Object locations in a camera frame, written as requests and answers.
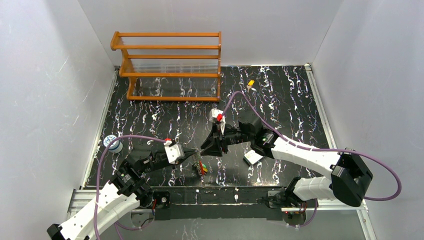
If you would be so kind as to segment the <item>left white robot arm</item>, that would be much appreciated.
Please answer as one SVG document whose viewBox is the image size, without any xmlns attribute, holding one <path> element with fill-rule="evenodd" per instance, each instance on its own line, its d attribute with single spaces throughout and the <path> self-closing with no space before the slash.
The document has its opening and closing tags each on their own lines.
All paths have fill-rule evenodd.
<svg viewBox="0 0 424 240">
<path fill-rule="evenodd" d="M 167 208 L 169 193 L 155 193 L 145 174 L 172 166 L 163 147 L 133 150 L 96 196 L 67 221 L 46 230 L 52 240 L 98 240 L 125 214 L 142 207 Z"/>
</svg>

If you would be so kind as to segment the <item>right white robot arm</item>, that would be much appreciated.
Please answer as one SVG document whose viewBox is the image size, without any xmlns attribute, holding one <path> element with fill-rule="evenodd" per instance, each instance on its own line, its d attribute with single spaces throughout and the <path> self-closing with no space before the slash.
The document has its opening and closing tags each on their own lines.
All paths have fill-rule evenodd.
<svg viewBox="0 0 424 240">
<path fill-rule="evenodd" d="M 337 199 L 359 207 L 373 179 L 373 174 L 352 150 L 316 148 L 279 136 L 259 120 L 240 120 L 238 127 L 219 121 L 201 145 L 202 156 L 222 157 L 230 145 L 250 142 L 258 155 L 288 161 L 319 173 L 320 177 L 295 177 L 288 186 L 264 197 L 271 208 L 298 206 L 312 199 Z"/>
</svg>

